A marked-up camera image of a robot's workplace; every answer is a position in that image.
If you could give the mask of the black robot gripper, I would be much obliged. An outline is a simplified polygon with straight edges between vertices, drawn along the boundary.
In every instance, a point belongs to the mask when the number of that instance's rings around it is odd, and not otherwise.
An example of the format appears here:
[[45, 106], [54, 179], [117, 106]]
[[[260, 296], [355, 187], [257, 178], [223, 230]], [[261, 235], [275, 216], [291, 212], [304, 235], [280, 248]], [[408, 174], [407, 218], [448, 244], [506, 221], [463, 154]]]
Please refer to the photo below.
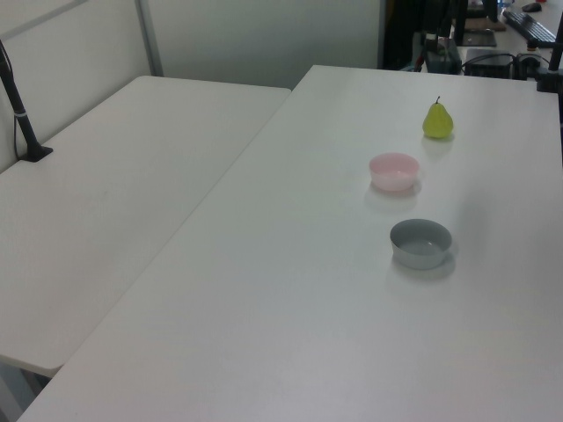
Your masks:
[[451, 31], [450, 0], [423, 1], [421, 30], [426, 35], [424, 52], [436, 53], [436, 38], [438, 39], [438, 55], [448, 56]]

